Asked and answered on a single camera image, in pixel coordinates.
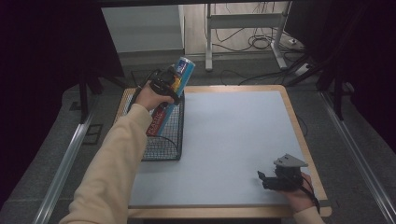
wall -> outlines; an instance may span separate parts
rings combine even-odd
[[[102,8],[118,53],[184,49],[183,6]]]

wire basket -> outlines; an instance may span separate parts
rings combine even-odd
[[[127,108],[134,96],[134,89],[125,90],[119,112],[115,121],[120,116],[127,114]],[[148,136],[148,142],[142,161],[179,161],[183,140],[184,123],[184,92],[180,96],[180,103],[172,111],[160,136]]]

metal stand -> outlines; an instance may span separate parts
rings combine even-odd
[[[269,28],[276,27],[276,38],[271,43],[271,48],[276,56],[280,69],[285,70],[285,60],[279,50],[279,41],[286,24],[291,2],[285,5],[282,13],[268,14],[237,14],[237,15],[211,15],[210,4],[207,4],[206,11],[206,53],[205,69],[213,70],[212,64],[212,29],[233,29],[233,28]]]

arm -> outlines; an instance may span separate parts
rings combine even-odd
[[[149,110],[161,102],[173,100],[149,86],[140,92],[129,113],[108,132],[61,223],[126,223],[131,188],[146,148]]]
[[[302,176],[307,180],[304,181],[303,187],[311,191],[311,177],[304,173],[302,173]],[[285,197],[288,199],[290,207],[294,212],[293,217],[297,223],[324,224],[323,219],[315,207],[315,204],[300,189],[294,192],[280,191],[279,193],[285,195]]]

metal rail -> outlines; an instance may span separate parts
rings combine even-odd
[[[376,178],[373,170],[370,168],[369,163],[361,153],[359,146],[356,144],[347,126],[343,121],[341,121],[337,117],[337,115],[332,110],[332,100],[329,94],[325,92],[321,92],[320,95],[327,107],[327,111],[329,112],[330,117],[332,118],[332,121],[334,122],[337,131],[340,133],[341,137],[343,138],[346,147],[350,155],[352,156],[353,161],[356,163],[356,166],[358,167],[358,170],[361,172],[361,175],[364,181],[366,182],[367,187],[373,194],[379,206],[379,209],[381,210],[382,214],[385,217],[385,220],[389,224],[395,224],[396,210],[395,210],[395,206],[392,203],[392,200],[388,196],[382,184]]]
[[[72,141],[64,153],[64,158],[59,165],[58,171],[56,172],[55,177],[53,177],[47,194],[44,197],[37,214],[35,215],[33,223],[46,224],[50,220],[52,211],[64,187],[64,182],[70,173],[73,162],[78,154],[79,147],[81,146],[85,133],[87,132],[92,121],[93,111],[97,105],[98,98],[98,96],[93,96],[90,113],[85,122],[78,125],[75,134],[73,135]]]

